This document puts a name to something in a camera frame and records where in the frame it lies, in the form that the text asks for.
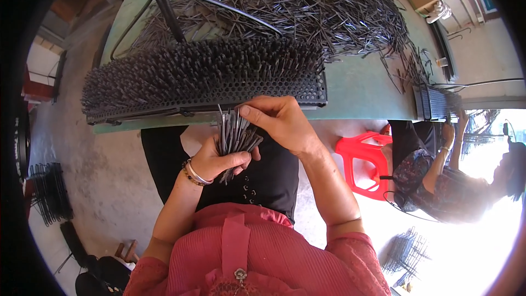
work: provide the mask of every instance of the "silver bangle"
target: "silver bangle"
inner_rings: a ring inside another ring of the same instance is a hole
[[[198,181],[200,181],[201,183],[206,184],[206,185],[210,185],[210,184],[214,183],[214,180],[212,180],[212,181],[207,181],[207,180],[205,180],[204,178],[202,178],[201,176],[199,176],[198,174],[196,174],[196,172],[195,172],[194,169],[192,168],[192,165],[190,164],[190,161],[192,161],[192,158],[188,159],[188,161],[186,162],[186,164],[188,165],[188,169],[190,170],[190,172],[192,172],[192,175],[193,175]]]

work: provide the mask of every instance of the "pile of wire pieces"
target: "pile of wire pieces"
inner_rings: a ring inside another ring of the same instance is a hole
[[[400,58],[404,68],[388,73],[404,83],[425,82],[425,69],[409,39],[404,17],[395,0],[218,0],[255,16],[277,28],[284,36],[321,44],[326,63],[338,56],[380,53],[386,59]],[[266,26],[233,11],[200,0],[170,0],[187,41],[215,37],[249,38],[276,36]],[[174,38],[156,5],[152,5],[145,28],[131,51],[165,46]]]
[[[241,151],[252,152],[262,141],[263,137],[256,134],[256,127],[248,128],[250,122],[239,115],[239,110],[228,109],[223,112],[218,105],[217,128],[219,138],[216,140],[216,150],[220,156]],[[228,185],[233,179],[233,168],[227,169],[221,177],[220,183]]]

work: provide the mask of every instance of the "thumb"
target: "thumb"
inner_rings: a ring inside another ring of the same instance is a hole
[[[219,156],[215,159],[217,168],[219,168],[221,171],[240,166],[249,160],[250,154],[246,151]]]
[[[239,115],[265,130],[274,124],[274,120],[276,119],[250,106],[242,106],[239,109]]]

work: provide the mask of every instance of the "black pants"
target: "black pants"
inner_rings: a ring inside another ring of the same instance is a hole
[[[390,120],[393,137],[393,170],[411,152],[426,149],[435,157],[437,145],[435,141],[434,124],[430,121],[412,123],[406,120]]]
[[[189,156],[182,148],[181,134],[188,126],[141,130],[142,147],[148,161],[157,192],[166,203],[174,187],[183,161]],[[251,161],[228,185],[220,178],[203,188],[196,211],[211,204],[234,202],[260,205],[289,218],[294,224],[294,208],[298,193],[298,158],[276,143],[263,129],[259,145],[260,161]]]
[[[75,291],[78,296],[122,295],[131,273],[126,266],[113,257],[104,256],[97,261],[95,271],[78,275],[75,280]],[[110,292],[108,287],[117,288],[118,291],[114,289],[114,292]]]

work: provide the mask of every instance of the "stack of wire hangers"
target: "stack of wire hangers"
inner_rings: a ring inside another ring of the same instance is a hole
[[[73,209],[69,203],[60,163],[39,163],[31,166],[30,179],[35,185],[33,206],[38,206],[46,226],[61,219],[73,218]]]

